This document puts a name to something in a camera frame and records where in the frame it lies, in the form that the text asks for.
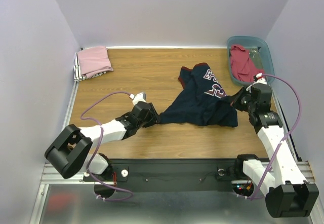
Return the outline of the navy jersey tank top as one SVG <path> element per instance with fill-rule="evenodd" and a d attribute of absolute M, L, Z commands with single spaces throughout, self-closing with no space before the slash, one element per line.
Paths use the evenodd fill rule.
<path fill-rule="evenodd" d="M 181 67 L 178 77 L 183 90 L 160 114 L 161 124 L 191 123 L 198 126 L 237 127 L 237 111 L 207 63 Z"/>

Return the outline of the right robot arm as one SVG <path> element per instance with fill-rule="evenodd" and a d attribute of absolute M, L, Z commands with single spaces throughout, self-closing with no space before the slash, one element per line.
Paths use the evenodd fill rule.
<path fill-rule="evenodd" d="M 231 97 L 231 106 L 248 113 L 269 157 L 268 165 L 263 166 L 255 156 L 239 155 L 233 173 L 238 178 L 250 178 L 254 190 L 246 199 L 264 198 L 273 218 L 308 217 L 319 190 L 299 169 L 287 144 L 282 121 L 271 110 L 271 98 L 271 87 L 262 83 L 242 87 Z"/>

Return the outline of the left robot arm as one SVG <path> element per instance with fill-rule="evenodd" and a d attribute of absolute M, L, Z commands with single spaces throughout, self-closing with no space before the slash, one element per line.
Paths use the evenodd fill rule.
<path fill-rule="evenodd" d="M 83 128 L 74 124 L 66 126 L 45 151 L 45 158 L 64 179 L 89 170 L 101 180 L 108 180 L 113 170 L 109 161 L 89 151 L 103 143 L 127 139 L 140 128 L 159 122 L 160 117 L 153 104 L 139 101 L 130 112 L 108 123 Z"/>

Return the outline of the red tank top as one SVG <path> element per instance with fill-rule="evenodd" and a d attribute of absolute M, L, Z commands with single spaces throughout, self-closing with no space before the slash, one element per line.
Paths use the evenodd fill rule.
<path fill-rule="evenodd" d="M 255 75 L 264 73 L 264 70 L 257 68 L 250 58 L 250 50 L 239 44 L 231 45 L 230 67 L 232 75 L 241 82 L 251 83 Z"/>

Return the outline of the pink folded tank top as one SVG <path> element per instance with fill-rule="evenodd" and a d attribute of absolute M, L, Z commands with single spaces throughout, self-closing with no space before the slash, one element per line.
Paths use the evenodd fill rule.
<path fill-rule="evenodd" d="M 91 77 L 99 72 L 114 71 L 108 58 L 105 46 L 96 46 L 83 49 L 76 53 L 82 75 Z"/>

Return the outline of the striped folded tank top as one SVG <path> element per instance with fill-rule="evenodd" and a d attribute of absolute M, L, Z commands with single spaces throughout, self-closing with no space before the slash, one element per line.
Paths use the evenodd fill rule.
<path fill-rule="evenodd" d="M 74 80 L 77 81 L 77 82 L 80 82 L 80 81 L 84 81 L 84 80 L 88 80 L 88 79 L 92 79 L 92 78 L 96 78 L 96 77 L 99 77 L 99 76 L 102 76 L 104 74 L 106 74 L 107 72 L 104 71 L 104 72 L 99 72 L 91 77 L 87 77 L 86 75 L 82 75 L 81 74 L 81 70 L 80 70 L 80 64 L 79 64 L 79 61 L 78 61 L 78 58 L 77 58 L 77 55 L 75 56 L 75 60 L 74 60 Z"/>

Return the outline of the teal plastic bin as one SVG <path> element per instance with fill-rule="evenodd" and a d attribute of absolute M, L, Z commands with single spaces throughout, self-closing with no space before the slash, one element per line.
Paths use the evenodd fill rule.
<path fill-rule="evenodd" d="M 231 45 L 234 45 L 234 44 L 239 44 L 241 46 L 244 46 L 246 49 L 259 47 L 261 61 L 262 61 L 262 65 L 263 65 L 262 69 L 264 70 L 264 73 L 274 74 L 274 68 L 273 68 L 270 50 L 269 50 L 269 47 L 265 41 L 263 41 L 260 38 L 254 37 L 254 36 L 232 36 L 227 40 L 226 45 L 227 45 L 229 73 L 230 73 L 231 80 L 236 85 L 245 86 L 245 85 L 249 85 L 250 83 L 241 82 L 241 81 L 237 80 L 232 75 L 231 67 L 230 67 L 230 48 L 231 48 Z"/>

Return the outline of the green garment in bin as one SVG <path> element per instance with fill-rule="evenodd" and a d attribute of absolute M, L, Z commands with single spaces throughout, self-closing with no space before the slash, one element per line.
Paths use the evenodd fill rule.
<path fill-rule="evenodd" d="M 258 69 L 262 69 L 263 65 L 262 65 L 262 61 L 261 61 L 259 47 L 250 48 L 249 55 L 255 65 L 255 67 Z"/>

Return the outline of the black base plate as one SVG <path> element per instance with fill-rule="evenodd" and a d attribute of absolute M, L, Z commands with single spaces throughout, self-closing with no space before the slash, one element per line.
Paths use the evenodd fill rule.
<path fill-rule="evenodd" d="M 234 159 L 113 159 L 98 179 L 132 192 L 242 190 L 251 184 L 234 172 Z"/>

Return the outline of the aluminium frame rail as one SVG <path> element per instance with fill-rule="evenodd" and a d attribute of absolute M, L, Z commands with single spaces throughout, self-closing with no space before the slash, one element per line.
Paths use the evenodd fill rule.
<path fill-rule="evenodd" d="M 309 182 L 315 182 L 311 167 L 308 162 L 297 162 L 301 173 Z M 41 184 L 90 184 L 90 181 L 86 181 L 84 173 L 77 173 L 69 179 L 64 179 L 58 171 L 49 163 L 45 163 Z"/>

